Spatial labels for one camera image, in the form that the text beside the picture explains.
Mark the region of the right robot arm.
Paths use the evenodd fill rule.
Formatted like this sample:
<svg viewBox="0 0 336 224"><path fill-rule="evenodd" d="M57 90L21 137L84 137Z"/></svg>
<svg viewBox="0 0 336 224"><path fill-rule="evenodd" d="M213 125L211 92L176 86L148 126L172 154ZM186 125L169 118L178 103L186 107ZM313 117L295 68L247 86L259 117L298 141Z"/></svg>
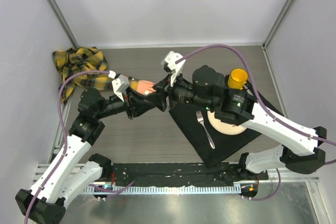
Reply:
<svg viewBox="0 0 336 224"><path fill-rule="evenodd" d="M180 74L169 73L154 86L154 92L146 93L145 97L162 111L166 109L167 99L190 104L206 109L212 124L217 121L228 126L242 126L277 141L279 146L275 148L240 157L237 173L242 179L283 167L299 174L311 174L326 164L316 129L272 111L259 101L258 92L249 94L244 88L235 89L223 74L207 65L193 72L192 82L187 82Z"/></svg>

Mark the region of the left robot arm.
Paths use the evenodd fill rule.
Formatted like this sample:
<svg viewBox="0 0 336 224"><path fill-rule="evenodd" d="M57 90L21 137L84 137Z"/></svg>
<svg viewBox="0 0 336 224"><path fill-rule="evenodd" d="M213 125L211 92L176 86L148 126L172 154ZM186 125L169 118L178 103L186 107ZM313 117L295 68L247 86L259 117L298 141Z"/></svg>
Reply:
<svg viewBox="0 0 336 224"><path fill-rule="evenodd" d="M97 89L85 90L78 104L79 115L61 150L40 179L29 190L21 189L15 197L25 221L60 223L66 209L85 188L97 179L105 182L111 177L111 160L100 154L92 155L82 170L72 174L103 131L102 118L125 112L132 119L154 107L130 88L122 97L113 95L108 99Z"/></svg>

